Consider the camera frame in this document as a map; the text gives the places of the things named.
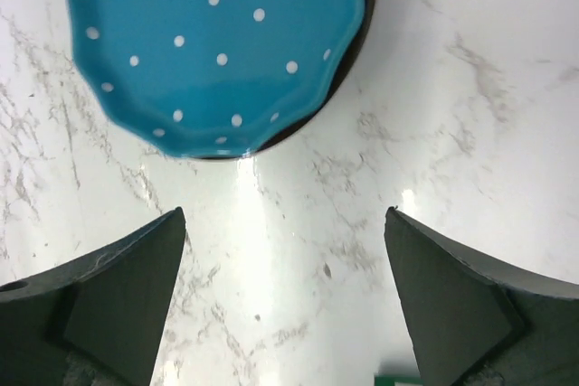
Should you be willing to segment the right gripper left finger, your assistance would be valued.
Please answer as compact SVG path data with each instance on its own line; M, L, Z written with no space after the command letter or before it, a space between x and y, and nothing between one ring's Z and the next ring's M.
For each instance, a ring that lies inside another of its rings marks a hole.
M185 245L175 208L1 286L3 385L148 385Z

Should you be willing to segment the brown rimmed beige plate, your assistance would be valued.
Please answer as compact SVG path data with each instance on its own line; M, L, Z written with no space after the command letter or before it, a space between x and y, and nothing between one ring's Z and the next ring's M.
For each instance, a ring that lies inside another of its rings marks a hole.
M310 115L299 119L295 123L286 126L275 136L271 137L268 141L263 143L260 147L256 148L255 150L247 151L242 155L231 155L231 154L202 155L200 159L205 161L212 161L212 160L219 161L219 160L233 160L237 158L244 158L246 156L253 156L255 154L259 154L265 150L268 150L276 146L278 143L286 140L288 137L293 136L294 134L299 132L304 126L306 126L308 122L311 119L313 119L319 113L319 111L322 110L328 104L328 102L332 99L334 94L337 92L337 90L347 77L348 73L352 70L356 62L356 59L359 56L362 47L365 43L366 36L368 35L375 10L375 2L376 0L365 0L365 15L363 21L352 42L348 45L347 49L345 50L345 53L337 66L336 72L328 88L327 96L323 101L322 105L318 109L316 109Z

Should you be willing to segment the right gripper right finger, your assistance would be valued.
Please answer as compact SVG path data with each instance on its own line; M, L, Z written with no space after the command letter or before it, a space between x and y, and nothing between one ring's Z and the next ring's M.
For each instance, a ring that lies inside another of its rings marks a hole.
M578 286L391 207L384 242L425 385L576 385Z

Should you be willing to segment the blue scalloped plate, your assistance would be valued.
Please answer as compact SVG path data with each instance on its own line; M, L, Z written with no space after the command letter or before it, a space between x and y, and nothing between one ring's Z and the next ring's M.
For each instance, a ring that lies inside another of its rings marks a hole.
M166 155L242 155L318 109L365 0L67 0L106 116Z

